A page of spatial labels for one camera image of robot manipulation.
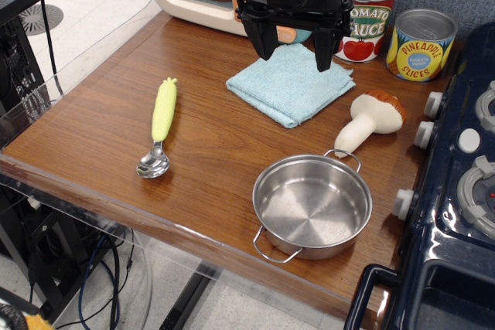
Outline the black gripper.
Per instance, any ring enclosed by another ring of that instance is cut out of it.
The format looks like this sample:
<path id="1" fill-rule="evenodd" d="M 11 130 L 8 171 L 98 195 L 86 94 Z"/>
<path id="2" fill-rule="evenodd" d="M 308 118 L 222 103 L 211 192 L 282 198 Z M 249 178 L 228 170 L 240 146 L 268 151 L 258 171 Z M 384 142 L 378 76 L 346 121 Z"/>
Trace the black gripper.
<path id="1" fill-rule="evenodd" d="M 351 0 L 236 0 L 236 14 L 258 56 L 269 60 L 278 46 L 279 26 L 313 34 L 316 66 L 330 69 L 340 40 L 350 34 Z"/>

